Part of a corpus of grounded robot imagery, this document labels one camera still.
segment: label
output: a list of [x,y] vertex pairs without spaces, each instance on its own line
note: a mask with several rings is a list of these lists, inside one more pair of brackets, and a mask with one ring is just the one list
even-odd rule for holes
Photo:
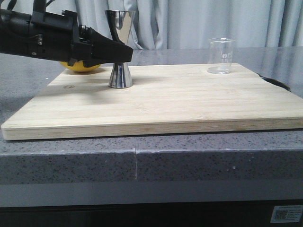
[[270,223],[299,222],[303,213],[303,205],[275,206]]

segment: wooden cutting board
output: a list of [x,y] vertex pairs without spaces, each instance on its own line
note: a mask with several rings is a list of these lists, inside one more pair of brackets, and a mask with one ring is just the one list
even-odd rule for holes
[[108,87],[111,67],[63,71],[2,124],[6,140],[303,128],[303,99],[234,63],[130,66],[134,85]]

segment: stainless steel jigger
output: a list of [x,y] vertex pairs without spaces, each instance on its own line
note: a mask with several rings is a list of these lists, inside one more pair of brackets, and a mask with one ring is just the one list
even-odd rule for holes
[[[135,11],[105,10],[105,13],[113,40],[127,45]],[[108,85],[113,88],[133,85],[127,62],[114,63]]]

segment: lemon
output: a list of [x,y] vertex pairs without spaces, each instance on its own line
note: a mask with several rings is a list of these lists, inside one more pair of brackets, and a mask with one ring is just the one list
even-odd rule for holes
[[83,61],[75,62],[74,66],[67,65],[67,62],[60,62],[61,65],[68,68],[69,70],[75,71],[75,72],[89,72],[96,68],[98,68],[100,65],[94,65],[92,67],[84,67]]

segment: gray countertop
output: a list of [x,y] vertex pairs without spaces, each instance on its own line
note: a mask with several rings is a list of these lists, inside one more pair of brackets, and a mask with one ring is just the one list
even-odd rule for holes
[[[207,50],[135,50],[129,65],[207,62]],[[239,48],[234,62],[303,97],[303,47]],[[0,54],[0,123],[59,75]],[[0,207],[303,199],[303,130],[6,141]]]

